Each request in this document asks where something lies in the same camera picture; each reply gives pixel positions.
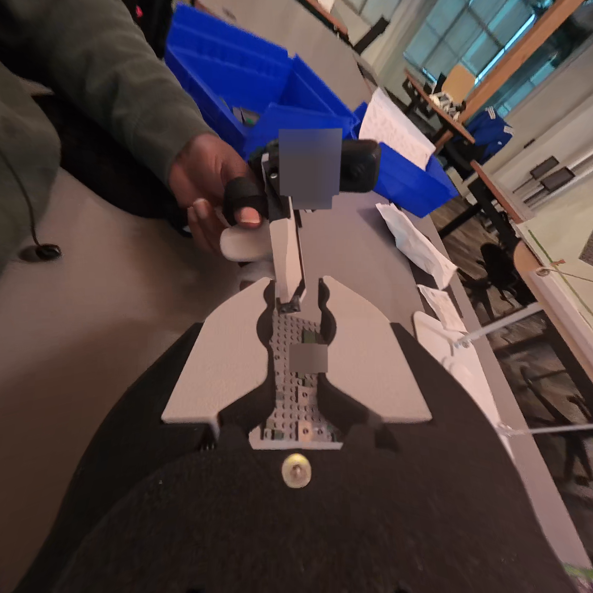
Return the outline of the grey brick baseplate model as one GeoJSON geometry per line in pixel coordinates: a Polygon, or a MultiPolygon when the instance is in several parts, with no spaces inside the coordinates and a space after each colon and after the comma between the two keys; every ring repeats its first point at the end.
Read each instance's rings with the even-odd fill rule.
{"type": "Polygon", "coordinates": [[[252,449],[341,449],[342,434],[318,409],[317,375],[289,370],[290,346],[322,344],[320,325],[277,312],[272,322],[275,407],[268,419],[250,432],[252,449]]]}

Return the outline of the person's left forearm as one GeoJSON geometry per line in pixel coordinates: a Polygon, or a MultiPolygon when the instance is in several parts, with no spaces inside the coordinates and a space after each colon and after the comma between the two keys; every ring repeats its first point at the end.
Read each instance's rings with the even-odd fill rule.
{"type": "Polygon", "coordinates": [[[75,97],[114,88],[130,97],[144,122],[196,109],[195,102],[154,54],[122,1],[1,1],[1,64],[55,93],[75,97]]]}

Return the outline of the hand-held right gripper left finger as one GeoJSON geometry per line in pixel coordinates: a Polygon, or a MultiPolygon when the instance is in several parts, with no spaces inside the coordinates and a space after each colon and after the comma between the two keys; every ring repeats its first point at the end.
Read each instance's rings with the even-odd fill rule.
{"type": "Polygon", "coordinates": [[[204,321],[162,412],[173,424],[226,425],[248,435],[273,411],[271,352],[275,283],[264,277],[219,305],[204,321]]]}

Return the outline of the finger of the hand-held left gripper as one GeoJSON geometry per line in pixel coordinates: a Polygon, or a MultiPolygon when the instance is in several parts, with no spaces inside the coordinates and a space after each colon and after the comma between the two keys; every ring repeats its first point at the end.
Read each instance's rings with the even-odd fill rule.
{"type": "Polygon", "coordinates": [[[301,301],[305,293],[300,239],[292,198],[285,197],[287,210],[270,220],[271,250],[278,301],[301,301]]]}

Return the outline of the pale side table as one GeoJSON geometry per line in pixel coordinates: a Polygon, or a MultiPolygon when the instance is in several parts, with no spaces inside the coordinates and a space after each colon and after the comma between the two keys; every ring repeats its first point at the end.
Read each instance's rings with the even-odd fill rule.
{"type": "Polygon", "coordinates": [[[543,208],[516,230],[517,271],[592,374],[592,206],[543,208]]]}

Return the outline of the person's green sweatshirt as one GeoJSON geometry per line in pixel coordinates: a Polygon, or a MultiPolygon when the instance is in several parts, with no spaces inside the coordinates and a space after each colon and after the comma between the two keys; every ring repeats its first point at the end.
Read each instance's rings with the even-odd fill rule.
{"type": "Polygon", "coordinates": [[[54,126],[21,80],[1,65],[1,272],[44,215],[60,162],[54,126]]]}

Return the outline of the person's left hand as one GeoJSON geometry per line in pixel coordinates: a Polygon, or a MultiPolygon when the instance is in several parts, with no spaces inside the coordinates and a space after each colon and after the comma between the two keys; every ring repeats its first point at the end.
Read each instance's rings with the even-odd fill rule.
{"type": "Polygon", "coordinates": [[[220,255],[220,237],[226,225],[218,216],[226,185],[233,179],[257,179],[241,156],[219,137],[194,137],[176,157],[168,184],[178,205],[187,213],[194,242],[202,251],[220,255]]]}

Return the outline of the white plastic tray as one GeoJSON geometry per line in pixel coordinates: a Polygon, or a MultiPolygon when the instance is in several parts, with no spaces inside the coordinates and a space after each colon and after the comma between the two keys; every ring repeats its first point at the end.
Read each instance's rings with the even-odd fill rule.
{"type": "Polygon", "coordinates": [[[478,353],[471,342],[460,343],[467,334],[463,320],[460,320],[460,329],[447,329],[438,318],[421,311],[415,312],[412,319],[419,344],[469,393],[514,460],[508,437],[502,434],[500,414],[478,353]]]}

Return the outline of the blue jacket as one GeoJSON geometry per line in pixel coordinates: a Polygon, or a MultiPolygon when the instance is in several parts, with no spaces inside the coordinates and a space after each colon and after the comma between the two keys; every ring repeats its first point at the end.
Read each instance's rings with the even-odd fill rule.
{"type": "Polygon", "coordinates": [[[492,153],[505,147],[515,132],[493,107],[480,111],[465,128],[474,137],[476,145],[484,146],[492,153]]]}

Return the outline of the wooden background desk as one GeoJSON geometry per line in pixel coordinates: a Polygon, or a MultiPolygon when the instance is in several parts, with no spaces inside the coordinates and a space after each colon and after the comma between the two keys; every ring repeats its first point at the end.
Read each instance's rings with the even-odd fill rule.
{"type": "Polygon", "coordinates": [[[486,188],[493,195],[494,199],[500,204],[502,209],[509,215],[509,218],[516,224],[522,224],[531,218],[529,209],[520,200],[515,200],[505,190],[501,189],[496,182],[494,182],[484,172],[483,168],[479,163],[472,159],[470,166],[474,172],[478,175],[478,178],[484,182],[486,188]]]}
{"type": "Polygon", "coordinates": [[[409,116],[413,112],[420,112],[427,108],[434,112],[441,122],[441,128],[431,136],[435,150],[439,150],[454,136],[463,137],[470,144],[475,144],[475,138],[467,131],[463,123],[454,120],[443,108],[438,107],[425,92],[423,84],[407,69],[404,69],[406,79],[402,84],[403,90],[410,98],[410,103],[404,109],[404,114],[409,116]]]}

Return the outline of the crumpled white paper bag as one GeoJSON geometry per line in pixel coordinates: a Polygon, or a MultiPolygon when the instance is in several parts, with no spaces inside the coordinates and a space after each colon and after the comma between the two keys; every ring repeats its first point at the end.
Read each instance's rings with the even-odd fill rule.
{"type": "Polygon", "coordinates": [[[393,235],[396,247],[416,266],[434,278],[443,291],[450,284],[457,267],[424,236],[394,204],[375,204],[393,235]]]}

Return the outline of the white instruction booklet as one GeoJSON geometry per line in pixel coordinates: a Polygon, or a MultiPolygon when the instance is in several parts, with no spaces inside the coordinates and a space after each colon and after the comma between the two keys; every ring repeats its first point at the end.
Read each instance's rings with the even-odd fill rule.
{"type": "Polygon", "coordinates": [[[358,138],[387,145],[423,171],[435,150],[434,144],[380,87],[372,94],[358,138]]]}

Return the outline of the blue plastic bin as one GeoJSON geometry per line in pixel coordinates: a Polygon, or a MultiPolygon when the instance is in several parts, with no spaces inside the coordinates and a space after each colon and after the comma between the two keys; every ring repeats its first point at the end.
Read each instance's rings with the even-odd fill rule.
{"type": "Polygon", "coordinates": [[[243,158],[284,129],[340,129],[352,139],[356,113],[300,56],[203,11],[178,4],[165,62],[206,124],[243,158]],[[233,107],[260,115],[253,128],[233,107]]]}
{"type": "Polygon", "coordinates": [[[434,147],[422,132],[394,107],[403,118],[406,131],[416,144],[427,151],[425,167],[418,167],[405,154],[390,145],[380,143],[380,172],[375,184],[375,193],[397,206],[423,218],[443,204],[458,196],[458,190],[434,156],[434,147]]]}

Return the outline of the wooden beam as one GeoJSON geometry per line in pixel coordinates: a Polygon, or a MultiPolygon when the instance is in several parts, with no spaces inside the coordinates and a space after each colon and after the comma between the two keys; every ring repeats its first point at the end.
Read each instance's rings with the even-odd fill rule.
{"type": "Polygon", "coordinates": [[[459,122],[464,123],[473,116],[582,3],[583,1],[555,1],[533,27],[503,54],[470,93],[459,122]]]}

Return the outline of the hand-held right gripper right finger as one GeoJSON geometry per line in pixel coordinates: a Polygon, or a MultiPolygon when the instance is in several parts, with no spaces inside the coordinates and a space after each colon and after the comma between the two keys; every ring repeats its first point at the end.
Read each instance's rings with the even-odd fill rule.
{"type": "Polygon", "coordinates": [[[330,424],[423,423],[432,414],[388,318],[330,276],[318,281],[327,371],[317,404],[330,424]]]}

